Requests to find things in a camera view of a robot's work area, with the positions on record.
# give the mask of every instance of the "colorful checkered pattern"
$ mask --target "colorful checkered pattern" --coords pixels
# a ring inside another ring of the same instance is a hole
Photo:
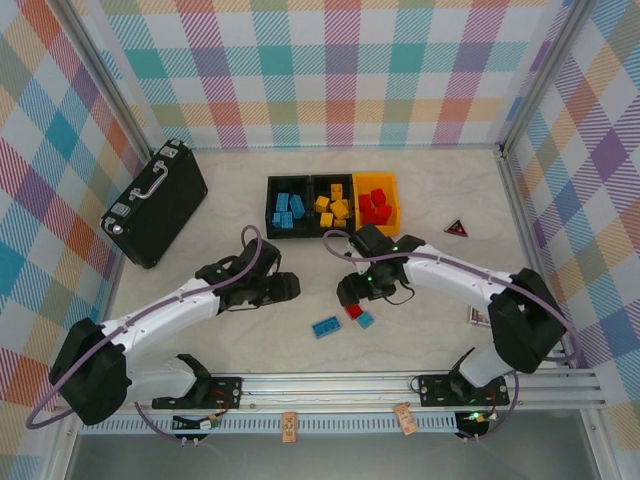
[[[120,254],[100,216],[141,164],[45,0],[0,8],[0,480],[27,480],[25,419],[65,330],[101,320]]]
[[[640,6],[601,1],[515,149],[544,266],[640,471]]]
[[[82,2],[74,0],[143,117]],[[243,148],[493,144],[490,131],[547,3],[101,5],[164,135],[195,147]]]
[[[502,128],[500,129],[500,133],[498,134],[499,143],[502,143],[505,140],[507,133],[513,126],[513,122],[515,121],[516,117],[518,116],[518,113],[520,112],[520,107],[522,106],[522,102],[524,102],[524,99],[527,97],[527,95],[529,95],[529,92],[531,91],[531,87],[536,82],[538,78],[538,73],[540,73],[540,68],[542,67],[544,62],[547,60],[547,57],[551,52],[551,46],[553,45],[553,42],[558,38],[558,35],[562,31],[562,27],[564,26],[564,23],[567,19],[569,11],[571,10],[571,7],[573,6],[574,3],[575,3],[575,0],[564,0],[562,2],[562,6],[558,10],[558,13],[556,14],[556,18],[553,20],[553,24],[551,25],[551,28],[547,32],[547,35],[545,36],[545,39],[542,42],[542,46],[540,47],[540,50],[538,50],[538,54],[536,55],[535,60],[531,64],[531,67],[529,67],[527,76],[525,77],[524,82],[522,82],[522,85],[518,90],[518,95],[516,96],[515,101],[511,105],[511,109],[509,110],[509,114],[507,115],[507,120],[504,122],[504,124],[502,125]]]

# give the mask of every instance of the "red lego brick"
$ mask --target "red lego brick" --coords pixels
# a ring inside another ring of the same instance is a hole
[[[377,188],[371,192],[371,201],[376,207],[379,207],[385,204],[387,197],[381,188]]]
[[[367,223],[375,223],[376,222],[376,211],[373,208],[369,208],[362,212],[362,225],[366,225]]]
[[[380,205],[376,209],[376,217],[384,218],[385,223],[391,217],[391,205]]]
[[[360,205],[360,211],[364,212],[371,208],[371,197],[367,194],[358,195],[358,204]]]
[[[360,305],[351,305],[349,307],[344,307],[344,309],[349,314],[349,317],[351,317],[351,320],[355,320],[360,315],[362,315],[362,309],[360,308]]]

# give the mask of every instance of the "small card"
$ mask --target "small card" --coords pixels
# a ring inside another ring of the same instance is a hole
[[[484,327],[490,327],[489,316],[486,313],[482,313],[473,307],[469,307],[469,323],[472,325],[482,325]]]
[[[296,412],[284,412],[282,414],[282,442],[295,443],[298,431],[298,414]]]
[[[418,431],[418,425],[416,424],[413,415],[411,415],[406,403],[398,405],[395,408],[395,412],[396,417],[398,418],[398,423],[400,424],[400,427],[402,427],[402,431],[405,435],[411,435]]]

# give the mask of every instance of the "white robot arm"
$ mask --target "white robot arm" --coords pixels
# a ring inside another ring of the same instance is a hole
[[[375,300],[393,295],[395,283],[399,282],[448,293],[489,315],[494,341],[467,352],[449,374],[451,388],[459,398],[470,398],[477,389],[511,371],[533,373],[566,332],[538,304],[508,288],[515,284],[559,312],[544,281],[532,270],[525,268],[510,274],[477,267],[445,255],[411,235],[394,242],[372,224],[350,237],[350,250],[351,258],[394,258],[359,261],[358,273],[348,275],[338,285],[343,306],[357,304],[362,298]],[[398,254],[409,252],[411,257],[398,258]],[[420,254],[424,254],[423,258],[415,256]]]
[[[101,422],[121,405],[132,402],[164,400],[182,408],[197,408],[206,403],[212,379],[195,358],[181,354],[154,363],[145,361],[145,356],[182,329],[235,306],[249,303],[259,308],[296,298],[300,294],[298,278],[290,272],[278,272],[280,251],[262,240],[260,253],[256,254],[257,245],[255,239],[251,240],[241,255],[201,268],[195,278],[175,292],[137,312],[100,325],[88,318],[77,322],[69,330],[51,368],[51,384],[56,384],[98,342],[116,330],[124,330],[60,388],[64,399],[85,424]],[[257,261],[250,267],[254,257]],[[215,287],[247,268],[250,269],[237,281]]]

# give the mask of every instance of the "brown tag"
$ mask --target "brown tag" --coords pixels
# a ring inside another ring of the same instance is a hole
[[[400,427],[402,427],[402,431],[405,435],[411,435],[418,431],[418,425],[416,425],[416,421],[413,418],[413,415],[411,415],[406,403],[398,405],[395,408],[395,412],[396,417],[398,418],[398,423],[400,424]]]
[[[296,412],[284,412],[282,414],[282,442],[294,443],[298,431],[298,414]]]

